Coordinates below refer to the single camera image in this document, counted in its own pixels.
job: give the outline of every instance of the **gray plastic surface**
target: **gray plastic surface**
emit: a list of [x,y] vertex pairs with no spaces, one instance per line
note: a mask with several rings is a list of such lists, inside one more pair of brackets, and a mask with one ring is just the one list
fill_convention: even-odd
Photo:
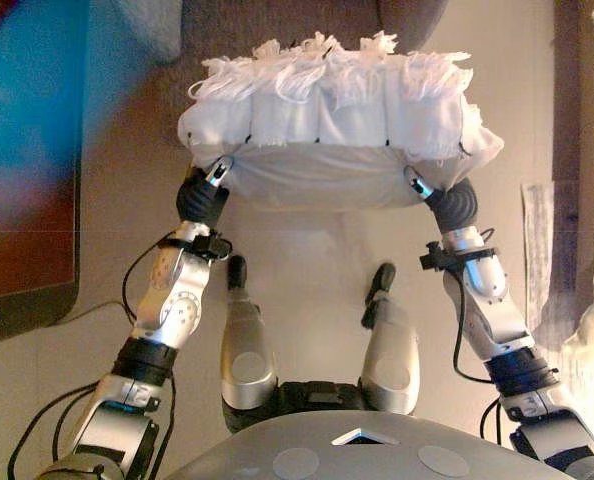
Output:
[[[357,428],[397,444],[332,444]],[[437,455],[442,451],[446,458]],[[300,458],[308,464],[300,464]],[[355,410],[297,413],[258,423],[168,478],[570,480],[545,464],[443,425],[406,415]]]

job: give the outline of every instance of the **robot leg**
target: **robot leg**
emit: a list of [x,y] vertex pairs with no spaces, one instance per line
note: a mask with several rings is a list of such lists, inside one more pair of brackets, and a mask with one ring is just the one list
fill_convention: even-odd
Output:
[[372,329],[360,387],[376,410],[409,414],[419,394],[417,334],[406,313],[388,295],[395,276],[392,264],[383,264],[366,298],[362,325]]
[[245,427],[234,417],[271,408],[277,388],[273,351],[245,283],[246,261],[234,256],[228,264],[228,319],[221,345],[221,394],[231,431]]

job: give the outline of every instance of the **white fabric bundle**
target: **white fabric bundle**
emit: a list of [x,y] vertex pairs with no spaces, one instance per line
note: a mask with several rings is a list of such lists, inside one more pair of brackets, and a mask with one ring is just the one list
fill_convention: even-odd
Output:
[[317,32],[294,48],[270,40],[254,58],[207,60],[180,140],[202,168],[232,155],[226,186],[261,208],[412,205],[405,165],[448,189],[503,141],[464,96],[472,70],[454,62],[469,55],[394,55],[394,39],[380,32],[347,51]]

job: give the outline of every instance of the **robot forearm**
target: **robot forearm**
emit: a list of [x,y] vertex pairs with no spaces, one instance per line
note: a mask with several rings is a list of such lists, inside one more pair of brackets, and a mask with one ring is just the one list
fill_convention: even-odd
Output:
[[515,449],[560,470],[594,456],[592,433],[556,370],[535,348],[497,252],[486,248],[474,226],[477,200],[470,183],[465,180],[444,193],[429,188],[411,168],[406,176],[442,233],[443,249],[437,242],[429,244],[422,265],[447,270],[444,285],[464,317],[464,335],[485,362],[508,417],[521,422],[511,435]]
[[[39,478],[70,478],[82,472],[108,479],[144,478],[158,432],[146,414],[159,407],[177,351],[199,324],[212,261],[230,253],[230,244],[211,226],[227,198],[219,183],[231,163],[217,161],[208,175],[194,170],[182,185],[177,200],[182,223],[158,244],[160,252],[130,336],[80,417],[70,454]],[[106,465],[108,460],[119,467],[121,477]],[[105,467],[95,472],[96,465]]]

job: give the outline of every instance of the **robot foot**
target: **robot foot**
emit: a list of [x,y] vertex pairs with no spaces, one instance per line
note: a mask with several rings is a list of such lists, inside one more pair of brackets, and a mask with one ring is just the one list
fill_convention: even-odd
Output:
[[246,259],[235,255],[228,261],[228,290],[246,286]]
[[375,299],[377,292],[388,292],[395,279],[397,269],[392,263],[382,263],[373,277],[373,283],[370,291],[366,295],[366,310],[361,318],[361,324],[364,328],[372,330],[375,326],[375,316],[377,313],[377,304],[379,299]]

